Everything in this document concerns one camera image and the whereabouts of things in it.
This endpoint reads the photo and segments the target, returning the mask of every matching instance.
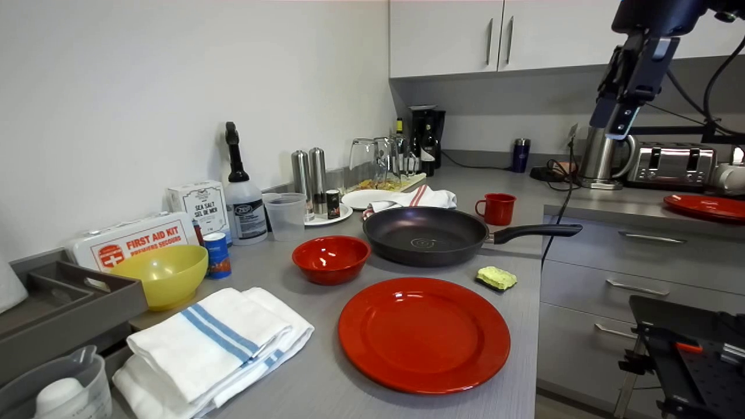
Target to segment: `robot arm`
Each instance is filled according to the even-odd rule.
[[[638,109],[658,93],[678,35],[691,33],[707,10],[720,21],[745,19],[745,0],[621,0],[613,31],[628,39],[613,50],[588,125],[624,140]]]

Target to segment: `coffee maker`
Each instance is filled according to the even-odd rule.
[[[429,177],[434,174],[443,162],[443,128],[445,109],[412,107],[410,141],[412,151],[420,160],[420,173],[425,173]]]

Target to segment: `spray bottle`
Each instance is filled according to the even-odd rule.
[[[225,141],[230,151],[230,174],[225,185],[230,234],[234,245],[260,242],[267,234],[264,210],[260,190],[249,181],[249,174],[241,169],[238,131],[234,124],[225,124]]]

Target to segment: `red plate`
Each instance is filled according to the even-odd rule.
[[[666,195],[664,205],[670,211],[680,211],[686,216],[725,220],[725,224],[745,224],[745,203],[729,201],[716,195]]]
[[[491,303],[425,277],[363,289],[337,329],[363,374],[408,394],[468,391],[494,377],[510,353],[510,329]]]

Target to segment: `red mug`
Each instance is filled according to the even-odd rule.
[[[484,218],[484,224],[510,226],[511,224],[511,210],[514,210],[514,195],[486,194],[482,201],[474,203],[473,210],[474,210],[474,215],[480,215]]]

